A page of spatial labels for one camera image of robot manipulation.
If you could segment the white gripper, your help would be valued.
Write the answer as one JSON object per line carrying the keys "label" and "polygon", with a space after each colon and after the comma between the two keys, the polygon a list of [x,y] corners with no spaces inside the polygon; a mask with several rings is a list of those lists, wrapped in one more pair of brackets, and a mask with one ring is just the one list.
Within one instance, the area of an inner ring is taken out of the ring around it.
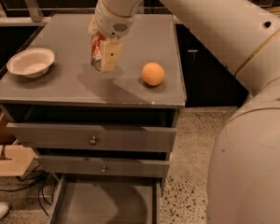
{"label": "white gripper", "polygon": [[[94,15],[88,26],[88,33],[90,35],[100,33],[104,37],[121,38],[130,32],[133,22],[134,16],[122,17],[116,15],[105,6],[103,0],[98,0]],[[115,68],[121,50],[122,45],[116,38],[108,38],[102,43],[102,72],[111,72]]]}

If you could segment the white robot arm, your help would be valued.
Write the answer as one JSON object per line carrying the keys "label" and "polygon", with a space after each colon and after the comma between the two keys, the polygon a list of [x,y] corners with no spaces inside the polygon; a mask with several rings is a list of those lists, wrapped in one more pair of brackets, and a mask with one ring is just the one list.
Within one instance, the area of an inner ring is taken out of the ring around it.
{"label": "white robot arm", "polygon": [[[143,0],[98,0],[96,25],[122,37]],[[280,18],[247,0],[160,0],[245,86],[217,137],[207,224],[280,224]]]}

